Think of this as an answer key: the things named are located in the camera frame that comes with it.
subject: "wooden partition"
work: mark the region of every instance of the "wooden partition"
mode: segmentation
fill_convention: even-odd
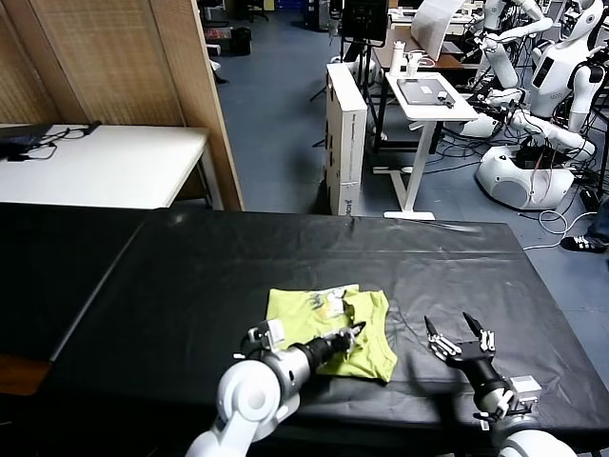
[[[243,209],[195,0],[1,0],[0,123],[204,127]]]

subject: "white box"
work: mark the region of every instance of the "white box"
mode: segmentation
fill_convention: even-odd
[[[332,170],[326,171],[325,184],[330,210],[335,216],[357,216],[360,214],[360,183],[342,184]]]
[[[367,105],[346,64],[328,64],[325,174],[332,214],[357,214]]]

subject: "wire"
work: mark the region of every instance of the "wire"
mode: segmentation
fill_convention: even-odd
[[[561,220],[562,220],[562,222],[564,223],[564,230],[561,230],[561,231],[554,231],[554,230],[551,230],[550,228],[548,228],[548,227],[547,227],[547,226],[544,224],[544,222],[549,222],[549,221],[543,221],[543,220],[541,219],[541,218],[543,217],[543,214],[556,214],[556,215],[558,215],[559,219],[561,219]],[[582,218],[582,217],[584,217],[584,216],[591,216],[591,215],[594,215],[594,214],[597,214],[597,213],[596,213],[595,211],[593,211],[593,212],[584,212],[583,214],[580,214],[578,217],[576,217],[576,218],[573,220],[573,222],[572,222],[571,224],[569,224],[569,223],[567,222],[566,218],[565,218],[565,217],[564,217],[562,214],[560,214],[559,212],[555,212],[554,210],[551,210],[551,209],[548,209],[548,210],[546,210],[546,211],[542,211],[542,212],[540,213],[540,219],[539,219],[541,227],[542,227],[542,228],[543,228],[545,231],[547,231],[547,232],[549,232],[549,233],[552,233],[552,234],[554,234],[554,235],[562,235],[562,236],[561,236],[561,238],[559,239],[559,241],[558,241],[557,243],[555,243],[555,244],[553,244],[553,245],[529,246],[529,247],[527,247],[527,248],[523,248],[522,250],[555,248],[555,247],[556,247],[556,246],[558,246],[558,245],[560,244],[560,242],[561,242],[561,241],[562,241],[562,240],[563,240],[563,239],[564,239],[564,238],[567,236],[567,233],[569,232],[569,230],[573,228],[573,226],[574,226],[574,225],[577,223],[577,221],[578,221],[579,219],[581,219],[581,218]]]
[[[477,165],[479,163],[480,163],[480,160],[477,160],[476,162],[470,162],[469,164],[459,165],[458,167],[451,167],[450,169],[434,169],[431,171],[426,171],[423,174],[434,174],[434,173],[442,173],[444,171],[451,171],[453,169],[464,169],[465,167]]]

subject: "shoe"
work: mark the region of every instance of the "shoe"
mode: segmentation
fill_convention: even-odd
[[[567,236],[560,240],[560,245],[574,252],[595,252],[601,254],[607,250],[604,246],[598,246],[586,239],[585,236]]]

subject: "black tablecloth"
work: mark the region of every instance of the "black tablecloth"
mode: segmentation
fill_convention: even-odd
[[[64,433],[133,432],[134,417],[159,434],[201,431],[231,354],[265,317],[270,288],[352,283],[389,299],[386,333],[399,357],[392,380],[317,377],[276,436],[300,427],[328,443],[378,436],[404,450],[438,450],[448,446],[440,414],[450,411],[446,402],[434,407],[430,392],[456,389],[465,445],[484,441],[470,387],[428,351],[422,319],[471,339],[466,310],[495,330],[500,373],[532,374],[543,385],[544,428],[579,450],[609,446],[603,383],[509,227],[482,223],[156,211],[57,360],[40,418]]]
[[[0,204],[0,353],[48,360],[146,214]]]

